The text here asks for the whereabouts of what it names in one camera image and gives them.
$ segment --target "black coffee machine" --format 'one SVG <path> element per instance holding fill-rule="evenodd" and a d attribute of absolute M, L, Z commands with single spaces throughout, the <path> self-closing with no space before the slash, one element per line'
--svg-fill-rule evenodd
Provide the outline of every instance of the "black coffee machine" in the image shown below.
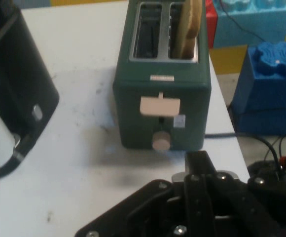
<path fill-rule="evenodd" d="M 59 94 L 23 15 L 0 0 L 0 118 L 18 143 L 0 177 L 10 173 L 35 145 L 59 102 Z"/>

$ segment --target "blue lego block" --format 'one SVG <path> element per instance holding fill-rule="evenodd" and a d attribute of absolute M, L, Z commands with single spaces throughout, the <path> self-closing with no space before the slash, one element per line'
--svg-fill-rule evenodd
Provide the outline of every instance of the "blue lego block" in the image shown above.
<path fill-rule="evenodd" d="M 277 43 L 286 38 L 286 0 L 214 0 L 214 6 L 218 15 L 214 48 L 257 45 L 263 40 Z"/>
<path fill-rule="evenodd" d="M 231 108 L 238 132 L 286 134 L 286 42 L 248 47 Z"/>
<path fill-rule="evenodd" d="M 50 0 L 14 0 L 20 9 L 51 6 Z"/>

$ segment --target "sticker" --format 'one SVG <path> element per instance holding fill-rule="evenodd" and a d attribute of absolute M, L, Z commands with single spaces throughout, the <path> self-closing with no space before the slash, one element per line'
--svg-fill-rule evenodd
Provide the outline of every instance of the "sticker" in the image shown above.
<path fill-rule="evenodd" d="M 186 124 L 186 115 L 177 115 L 174 117 L 174 127 L 184 128 Z"/>

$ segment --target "green toaster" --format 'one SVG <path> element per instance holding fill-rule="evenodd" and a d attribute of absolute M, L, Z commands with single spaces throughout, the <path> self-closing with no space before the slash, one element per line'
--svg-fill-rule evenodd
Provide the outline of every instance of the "green toaster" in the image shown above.
<path fill-rule="evenodd" d="M 172 58 L 183 1 L 130 0 L 113 82 L 122 145 L 199 150 L 211 77 L 205 1 L 192 59 Z"/>

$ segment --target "black metal bracket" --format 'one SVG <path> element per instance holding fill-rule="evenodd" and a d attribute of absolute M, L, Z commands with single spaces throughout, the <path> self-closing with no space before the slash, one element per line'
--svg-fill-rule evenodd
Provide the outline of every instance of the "black metal bracket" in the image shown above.
<path fill-rule="evenodd" d="M 172 183 L 154 180 L 75 237 L 286 237 L 286 186 L 217 172 L 206 152 L 186 155 Z"/>

